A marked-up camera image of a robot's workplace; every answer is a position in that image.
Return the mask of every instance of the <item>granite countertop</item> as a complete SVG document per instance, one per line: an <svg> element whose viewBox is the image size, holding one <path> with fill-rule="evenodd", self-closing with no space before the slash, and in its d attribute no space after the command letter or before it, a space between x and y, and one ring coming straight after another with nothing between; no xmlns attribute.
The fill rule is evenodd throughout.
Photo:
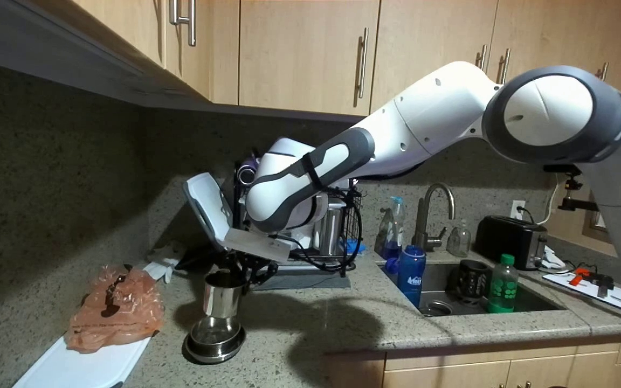
<svg viewBox="0 0 621 388"><path fill-rule="evenodd" d="M182 342L200 313L200 279L163 290L164 329L149 342L128 387L324 387L324 354L411 352L468 344L621 339L621 316L581 298L520 283L568 311L422 316L381 274L378 254L358 259L348 290L253 292L241 302L247 342L225 365L191 365ZM456 260L447 252L429 263Z"/></svg>

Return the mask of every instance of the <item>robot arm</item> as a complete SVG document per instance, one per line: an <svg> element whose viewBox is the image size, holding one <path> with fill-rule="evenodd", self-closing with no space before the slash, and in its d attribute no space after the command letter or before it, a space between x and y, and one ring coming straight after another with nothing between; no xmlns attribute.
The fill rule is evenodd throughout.
<svg viewBox="0 0 621 388"><path fill-rule="evenodd" d="M261 231L308 225L331 186L405 172L471 136L516 161L575 164L621 256L621 92L575 67L537 70L499 86L474 64L447 64L317 149L276 145L247 212Z"/></svg>

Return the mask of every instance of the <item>green bottle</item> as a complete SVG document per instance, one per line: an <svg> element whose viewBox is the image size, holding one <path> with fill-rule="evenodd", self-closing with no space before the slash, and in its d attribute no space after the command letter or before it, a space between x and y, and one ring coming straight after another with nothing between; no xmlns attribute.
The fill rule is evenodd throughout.
<svg viewBox="0 0 621 388"><path fill-rule="evenodd" d="M489 313L514 313L518 300L518 271L514 269L514 256L503 254L501 263L489 276L488 287L488 311Z"/></svg>

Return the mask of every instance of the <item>faucet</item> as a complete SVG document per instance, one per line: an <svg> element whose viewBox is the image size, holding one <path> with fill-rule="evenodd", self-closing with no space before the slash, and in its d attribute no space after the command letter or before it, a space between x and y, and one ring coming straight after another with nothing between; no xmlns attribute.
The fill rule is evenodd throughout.
<svg viewBox="0 0 621 388"><path fill-rule="evenodd" d="M428 214L432 208L433 193L437 193L437 190L443 190L447 197L449 219L456 219L456 214L458 214L456 195L445 184L432 184L432 188L428 188L426 197L419 200L416 231L413 237L415 245L422 245L429 252L433 252L437 245L443 245L443 237L447 233L447 227L445 227L437 237L428 236Z"/></svg>

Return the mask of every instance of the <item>lower cabinet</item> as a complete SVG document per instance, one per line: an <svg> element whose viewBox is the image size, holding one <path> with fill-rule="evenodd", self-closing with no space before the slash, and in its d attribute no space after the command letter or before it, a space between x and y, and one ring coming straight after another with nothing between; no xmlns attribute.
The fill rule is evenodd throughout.
<svg viewBox="0 0 621 388"><path fill-rule="evenodd" d="M450 354L327 355L344 388L621 388L621 342Z"/></svg>

